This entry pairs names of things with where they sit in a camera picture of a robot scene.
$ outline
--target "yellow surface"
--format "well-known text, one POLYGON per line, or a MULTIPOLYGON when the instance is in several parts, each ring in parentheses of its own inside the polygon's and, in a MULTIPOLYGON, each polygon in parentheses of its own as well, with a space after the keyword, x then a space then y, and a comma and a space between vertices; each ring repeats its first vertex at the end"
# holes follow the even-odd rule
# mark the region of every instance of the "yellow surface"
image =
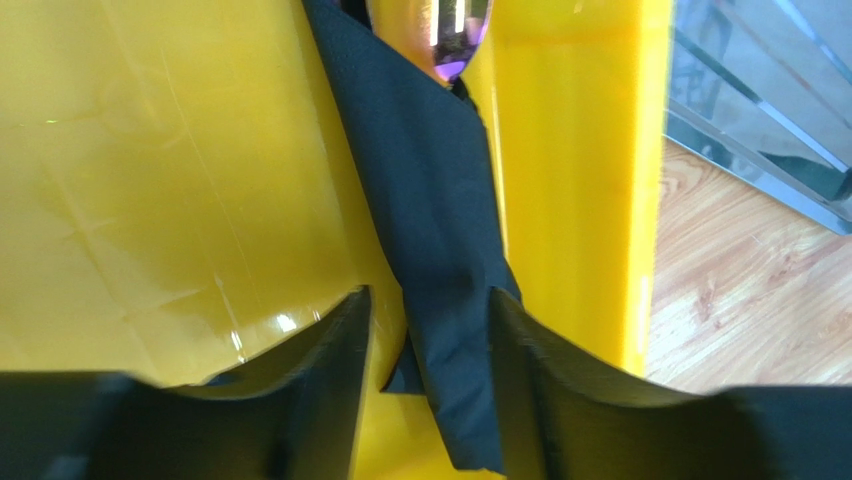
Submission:
MULTIPOLYGON (((669 3, 498 1, 465 74, 526 305, 633 373, 669 3)), ((452 472, 424 398, 378 394, 399 287, 300 2, 0 0, 0 65, 0 369, 197 382, 368 283, 355 478, 494 477, 452 472)))

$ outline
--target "purple glossy object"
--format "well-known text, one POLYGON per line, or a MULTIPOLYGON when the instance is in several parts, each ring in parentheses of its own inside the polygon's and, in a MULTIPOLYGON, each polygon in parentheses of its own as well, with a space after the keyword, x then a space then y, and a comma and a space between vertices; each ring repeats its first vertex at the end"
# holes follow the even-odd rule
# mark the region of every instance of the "purple glossy object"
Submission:
POLYGON ((428 21, 428 45, 435 62, 435 73, 447 83, 452 83, 470 63, 485 38, 491 2, 490 0, 415 1, 424 3, 422 11, 424 20, 428 21))
POLYGON ((419 56, 415 63, 446 84, 452 84, 473 59, 491 13, 491 0, 367 0, 367 5, 374 24, 373 7, 378 6, 384 7, 383 20, 389 21, 390 12, 390 21, 396 24, 388 31, 377 29, 378 36, 391 46, 423 52, 427 57, 419 56), (399 3, 374 5, 384 1, 399 3))

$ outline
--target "reflective surface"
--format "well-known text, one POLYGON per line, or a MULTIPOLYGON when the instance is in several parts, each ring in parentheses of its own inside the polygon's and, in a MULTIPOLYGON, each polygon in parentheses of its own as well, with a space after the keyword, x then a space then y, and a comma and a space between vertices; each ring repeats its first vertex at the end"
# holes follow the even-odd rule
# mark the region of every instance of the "reflective surface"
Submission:
MULTIPOLYGON (((669 8, 498 2, 464 74, 526 306, 637 374, 669 8)), ((301 2, 0 2, 0 65, 0 369, 200 382, 370 284, 355 478, 493 477, 378 393, 400 293, 301 2)))
POLYGON ((491 0, 368 2, 376 34, 442 83, 452 83, 476 53, 488 27, 491 0), (404 36, 395 35, 402 30, 404 36))
POLYGON ((852 7, 680 0, 677 12, 667 135, 852 232, 852 7))

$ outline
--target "yellow plastic panel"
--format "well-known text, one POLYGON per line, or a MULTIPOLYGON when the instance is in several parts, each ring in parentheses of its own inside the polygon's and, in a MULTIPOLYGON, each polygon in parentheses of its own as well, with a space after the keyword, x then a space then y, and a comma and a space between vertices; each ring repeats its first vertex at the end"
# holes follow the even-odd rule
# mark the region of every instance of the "yellow plastic panel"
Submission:
MULTIPOLYGON (((465 74, 527 306, 633 372, 668 3, 498 0, 465 74)), ((368 283, 355 478, 496 477, 378 393, 399 287, 298 0, 0 0, 0 65, 0 369, 198 382, 368 283)))

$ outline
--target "black fabric strip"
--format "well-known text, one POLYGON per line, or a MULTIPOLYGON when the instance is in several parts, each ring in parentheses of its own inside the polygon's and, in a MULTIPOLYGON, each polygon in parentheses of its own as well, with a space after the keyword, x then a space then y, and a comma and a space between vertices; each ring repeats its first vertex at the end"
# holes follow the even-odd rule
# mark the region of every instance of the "black fabric strip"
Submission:
POLYGON ((520 292, 485 128, 462 83, 444 89, 332 0, 303 4, 403 291, 410 339, 388 390, 426 392, 456 468, 500 472, 487 304, 492 287, 520 292))

